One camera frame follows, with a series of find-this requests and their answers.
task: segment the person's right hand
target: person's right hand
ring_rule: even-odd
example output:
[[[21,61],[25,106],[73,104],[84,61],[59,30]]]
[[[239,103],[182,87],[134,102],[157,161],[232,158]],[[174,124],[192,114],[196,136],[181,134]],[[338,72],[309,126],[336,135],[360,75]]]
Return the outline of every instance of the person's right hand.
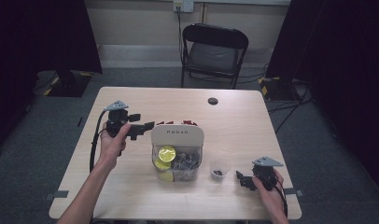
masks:
[[[280,191],[282,191],[284,179],[279,172],[276,170],[274,170],[274,172],[276,173],[278,182],[282,184],[280,185],[277,183],[276,186]],[[265,187],[263,187],[262,182],[256,176],[253,176],[252,179],[254,185],[259,190],[261,201],[273,224],[288,223],[288,219],[285,215],[283,199],[279,192],[277,192],[277,189],[272,188],[271,191],[268,191]]]

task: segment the small cup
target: small cup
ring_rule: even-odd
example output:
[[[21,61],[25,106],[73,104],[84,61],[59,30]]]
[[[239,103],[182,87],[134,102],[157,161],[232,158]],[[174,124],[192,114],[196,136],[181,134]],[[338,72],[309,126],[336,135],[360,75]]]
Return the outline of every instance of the small cup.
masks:
[[[230,172],[231,163],[226,159],[214,159],[210,161],[210,176],[215,182],[221,182]]]

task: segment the black folding chair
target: black folding chair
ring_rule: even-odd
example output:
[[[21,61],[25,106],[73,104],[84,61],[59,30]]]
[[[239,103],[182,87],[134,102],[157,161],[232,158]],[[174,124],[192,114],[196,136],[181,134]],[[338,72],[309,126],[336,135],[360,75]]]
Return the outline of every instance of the black folding chair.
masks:
[[[184,87],[185,73],[190,77],[191,73],[197,73],[229,78],[232,88],[236,88],[248,47],[245,34],[236,29],[196,23],[183,30],[183,45],[181,87]]]

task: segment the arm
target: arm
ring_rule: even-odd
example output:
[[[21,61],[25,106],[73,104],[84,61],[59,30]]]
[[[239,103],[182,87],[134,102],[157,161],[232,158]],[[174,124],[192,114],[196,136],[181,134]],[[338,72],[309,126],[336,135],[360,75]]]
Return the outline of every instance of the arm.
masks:
[[[131,128],[129,123],[123,125],[115,138],[106,130],[100,134],[101,150],[99,160],[85,180],[76,198],[59,218],[58,223],[89,223],[94,206],[102,191],[108,175],[117,165],[119,152],[126,147],[126,133]]]
[[[274,172],[276,173],[277,180],[283,185],[283,177],[276,170],[274,170]],[[261,201],[265,206],[272,223],[287,224],[288,218],[285,215],[282,198],[277,190],[275,188],[271,191],[266,190],[266,188],[263,187],[262,182],[255,176],[253,176],[253,183],[259,190]],[[283,188],[280,184],[277,184],[276,186],[279,190],[282,190]]]

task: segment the wooden table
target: wooden table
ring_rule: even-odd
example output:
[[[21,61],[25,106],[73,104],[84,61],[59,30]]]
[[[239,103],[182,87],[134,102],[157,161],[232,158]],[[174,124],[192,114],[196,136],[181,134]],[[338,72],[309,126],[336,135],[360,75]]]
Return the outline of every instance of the wooden table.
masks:
[[[218,99],[210,105],[208,99]],[[256,191],[241,187],[235,171],[252,175],[252,161],[262,156],[285,164],[265,103],[258,91],[105,87],[100,89],[49,210],[59,218],[73,201],[89,174],[91,141],[103,108],[121,100],[130,114],[140,113],[135,123],[193,120],[204,130],[203,160],[193,182],[163,182],[151,161],[150,132],[127,140],[127,148],[105,182],[94,217],[142,220],[256,220],[268,219]],[[96,150],[98,159],[100,141]],[[229,158],[231,172],[222,183],[210,180],[209,162]],[[292,188],[287,166],[277,170]],[[288,218],[302,215],[296,195],[288,195]]]

